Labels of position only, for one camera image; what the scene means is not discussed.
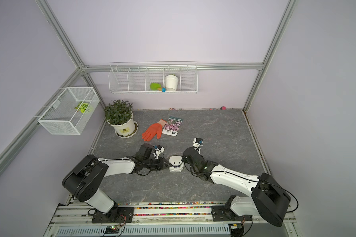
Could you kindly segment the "white alarm device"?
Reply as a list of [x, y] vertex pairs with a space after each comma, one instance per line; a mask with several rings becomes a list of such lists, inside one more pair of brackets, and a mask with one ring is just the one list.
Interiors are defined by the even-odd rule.
[[171, 164], [169, 167], [170, 172], [182, 172], [184, 169], [182, 156], [171, 156], [169, 158], [169, 163]]

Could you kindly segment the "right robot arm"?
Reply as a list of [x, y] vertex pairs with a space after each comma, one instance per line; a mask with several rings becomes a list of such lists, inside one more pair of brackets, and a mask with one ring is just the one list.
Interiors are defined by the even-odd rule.
[[190, 170], [201, 180], [227, 186], [245, 195], [232, 195], [225, 205], [213, 206], [211, 213], [214, 222], [241, 221], [246, 215], [257, 215], [273, 226], [282, 226], [291, 197], [271, 175], [236, 172], [205, 160], [199, 149], [194, 147], [184, 151], [183, 162], [189, 164]]

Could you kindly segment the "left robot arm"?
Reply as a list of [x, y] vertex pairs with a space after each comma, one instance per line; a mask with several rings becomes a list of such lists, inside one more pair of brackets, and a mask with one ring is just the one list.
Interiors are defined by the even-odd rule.
[[139, 174], [143, 169], [157, 172], [172, 165], [165, 159], [164, 148], [144, 143], [133, 156], [117, 159], [99, 159], [85, 156], [63, 179], [62, 185], [73, 197], [101, 213], [111, 213], [117, 203], [100, 190], [105, 177], [118, 174]]

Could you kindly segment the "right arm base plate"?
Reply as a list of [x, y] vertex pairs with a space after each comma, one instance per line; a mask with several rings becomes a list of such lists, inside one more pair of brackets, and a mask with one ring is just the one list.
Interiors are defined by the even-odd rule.
[[214, 222], [252, 221], [252, 215], [239, 216], [235, 214], [230, 208], [225, 207], [225, 205], [211, 206], [211, 214]]

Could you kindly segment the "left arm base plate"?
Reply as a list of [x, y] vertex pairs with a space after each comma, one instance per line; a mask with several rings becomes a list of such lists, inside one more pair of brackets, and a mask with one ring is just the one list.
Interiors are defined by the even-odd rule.
[[100, 212], [95, 209], [93, 214], [88, 211], [88, 215], [92, 217], [93, 224], [131, 223], [134, 216], [134, 207], [115, 206], [108, 213]]

